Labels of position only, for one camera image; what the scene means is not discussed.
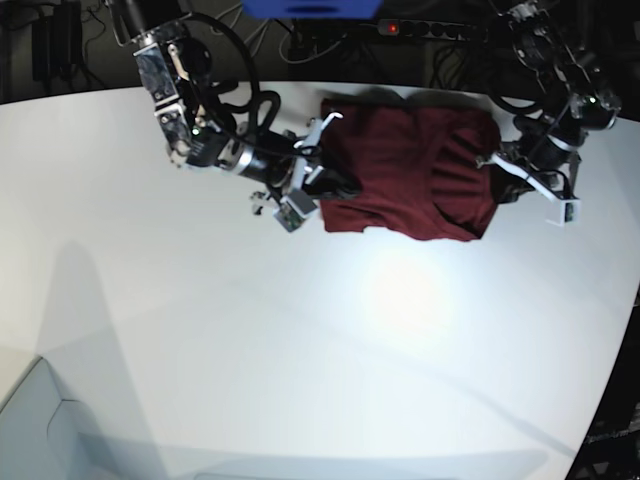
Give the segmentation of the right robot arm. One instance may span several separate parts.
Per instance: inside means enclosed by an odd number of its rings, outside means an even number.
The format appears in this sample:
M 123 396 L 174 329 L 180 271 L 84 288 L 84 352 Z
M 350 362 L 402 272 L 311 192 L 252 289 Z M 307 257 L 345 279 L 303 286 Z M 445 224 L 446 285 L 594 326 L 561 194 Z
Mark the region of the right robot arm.
M 311 119 L 303 136 L 272 131 L 281 97 L 261 88 L 248 47 L 227 25 L 186 11 L 177 1 L 109 1 L 106 6 L 118 44 L 137 48 L 139 76 L 175 165 L 217 168 L 261 184 L 250 197 L 253 213 L 271 210 L 287 231 L 299 228 L 320 201 L 360 194 L 358 180 L 321 145 L 323 132 L 340 113 Z M 244 104 L 222 101 L 239 83 L 214 80 L 212 55 L 191 34 L 189 23 L 217 30 L 239 53 L 249 79 Z

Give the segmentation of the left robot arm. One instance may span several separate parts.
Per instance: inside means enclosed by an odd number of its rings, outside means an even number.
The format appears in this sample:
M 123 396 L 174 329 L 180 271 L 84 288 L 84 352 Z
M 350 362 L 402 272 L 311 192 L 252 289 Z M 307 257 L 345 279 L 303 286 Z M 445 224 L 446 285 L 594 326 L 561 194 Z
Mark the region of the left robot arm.
M 581 164 L 580 149 L 592 132 L 609 130 L 621 100 L 604 76 L 597 57 L 567 42 L 553 20 L 552 1 L 493 1 L 480 24 L 473 54 L 485 93 L 512 114 L 520 136 L 500 144 L 491 171 L 492 196 L 498 204 L 516 202 L 538 191 L 571 200 Z M 528 106 L 508 102 L 497 87 L 497 40 L 508 40 L 516 62 L 534 75 L 540 95 Z

